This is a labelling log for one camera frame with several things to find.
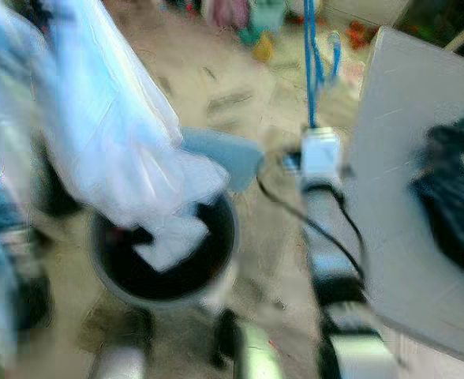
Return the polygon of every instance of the floor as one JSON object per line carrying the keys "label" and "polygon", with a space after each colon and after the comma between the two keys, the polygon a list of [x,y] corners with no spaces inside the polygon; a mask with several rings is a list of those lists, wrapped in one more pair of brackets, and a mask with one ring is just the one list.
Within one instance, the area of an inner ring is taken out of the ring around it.
{"label": "floor", "polygon": [[[175,13],[149,0],[103,3],[183,126],[247,137],[265,150],[297,143],[307,122],[300,27],[283,30],[272,61],[265,65],[252,59],[250,50],[241,45],[234,33],[213,30],[200,17]],[[335,23],[337,29],[340,25],[344,24]],[[328,26],[320,30],[321,46],[329,31]],[[320,122],[332,124],[345,144],[359,105],[356,83],[368,50],[347,54],[347,72],[354,87],[341,81],[319,102]],[[210,111],[210,102],[231,94],[240,94],[245,101]],[[283,180],[276,184],[296,200],[292,182]],[[262,197],[256,184],[235,195],[234,203],[241,221],[241,251],[245,259],[228,305],[266,328],[279,349],[286,377],[317,377],[313,363],[319,338],[318,312],[309,286],[299,226]],[[36,223],[54,239],[46,259],[55,310],[51,326],[36,331],[22,345],[20,379],[85,379],[108,325],[125,309],[106,292],[88,259],[90,215],[83,211],[61,221],[34,215]],[[277,299],[286,305],[284,310],[273,306]],[[232,377],[230,367],[220,371],[208,364],[208,319],[186,310],[157,313],[155,320],[157,333],[150,357],[150,378]],[[440,372],[440,357],[445,362],[453,362],[452,358],[410,343],[394,332],[389,336],[391,346],[399,354],[410,351],[410,369],[400,370],[402,377],[464,377],[463,369],[456,371],[459,375],[451,374],[450,369],[449,375]],[[455,362],[449,366],[462,365]]]}

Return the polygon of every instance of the black bucket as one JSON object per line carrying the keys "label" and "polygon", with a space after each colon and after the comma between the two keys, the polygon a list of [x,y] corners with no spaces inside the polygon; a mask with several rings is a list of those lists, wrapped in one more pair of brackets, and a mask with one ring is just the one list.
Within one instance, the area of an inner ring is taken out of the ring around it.
{"label": "black bucket", "polygon": [[199,205],[197,217],[209,233],[177,267],[159,273],[132,248],[150,236],[116,228],[103,216],[92,220],[92,264],[105,286],[123,301],[140,308],[199,302],[223,281],[238,252],[238,218],[223,194],[211,205]]}

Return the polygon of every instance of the black garbage bag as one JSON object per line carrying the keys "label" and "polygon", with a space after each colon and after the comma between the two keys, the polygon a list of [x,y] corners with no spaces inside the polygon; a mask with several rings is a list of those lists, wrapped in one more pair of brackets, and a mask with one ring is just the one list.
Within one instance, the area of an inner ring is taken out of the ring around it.
{"label": "black garbage bag", "polygon": [[428,132],[427,162],[413,182],[441,250],[464,268],[464,118]]}

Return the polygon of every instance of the cord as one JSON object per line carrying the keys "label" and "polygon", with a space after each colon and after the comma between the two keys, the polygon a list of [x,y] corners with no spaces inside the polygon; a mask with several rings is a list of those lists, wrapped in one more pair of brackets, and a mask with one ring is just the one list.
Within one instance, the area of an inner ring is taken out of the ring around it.
{"label": "cord", "polygon": [[312,62],[311,62],[311,45],[309,35],[309,2],[312,0],[304,0],[304,45],[305,45],[305,79],[308,92],[308,114],[309,114],[309,128],[316,127],[315,111],[314,111],[314,93],[312,91]]}
{"label": "cord", "polygon": [[[259,162],[258,168],[263,164],[263,161]],[[260,170],[257,168],[256,170],[256,182],[258,183],[258,186],[260,187],[260,191],[265,195],[266,198],[268,198],[270,201],[273,203],[280,205],[283,207],[285,210],[287,210],[292,216],[297,217],[300,219],[302,222],[307,224],[309,227],[311,227],[314,231],[317,233],[320,233],[323,235],[328,241],[333,243],[339,250],[344,253],[346,258],[350,261],[350,263],[353,265],[354,269],[357,270],[358,275],[360,276],[360,279],[363,280],[365,278],[364,271],[362,267],[358,264],[357,260],[351,255],[350,251],[340,242],[338,241],[333,235],[327,233],[318,223],[315,221],[311,220],[309,217],[304,215],[302,212],[300,212],[298,209],[290,205],[288,201],[284,201],[282,198],[274,195],[271,191],[267,189],[265,186],[264,182],[260,178],[259,172]],[[330,190],[332,196],[337,200],[339,204],[339,209],[341,210],[341,213],[344,215],[346,218],[346,221],[350,224],[350,226],[353,228],[355,234],[357,235],[358,242],[360,244],[360,253],[361,256],[365,256],[365,242],[364,239],[361,235],[360,230],[357,227],[357,224],[351,219],[349,213],[345,209],[345,198],[343,196],[339,196],[331,187],[329,186],[319,186],[319,187],[313,187],[312,190]]]}

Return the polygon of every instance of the white plastic sheet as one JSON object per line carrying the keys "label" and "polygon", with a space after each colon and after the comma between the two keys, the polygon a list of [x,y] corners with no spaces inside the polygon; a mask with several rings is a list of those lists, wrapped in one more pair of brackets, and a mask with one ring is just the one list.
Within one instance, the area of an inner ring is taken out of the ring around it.
{"label": "white plastic sheet", "polygon": [[[46,113],[43,129],[55,170],[78,201],[120,227],[150,231],[156,251],[142,249],[141,255],[164,271],[188,256],[207,232],[181,209],[210,201],[224,190],[228,174],[180,149],[178,117],[100,0],[43,3],[54,14],[54,56],[28,23],[14,30],[29,29],[17,48],[30,47],[23,55],[32,66],[35,100]],[[5,12],[0,6],[0,29]],[[28,40],[31,34],[37,38]],[[7,37],[6,46],[20,39],[16,33]],[[178,230],[176,246],[169,238]]]}

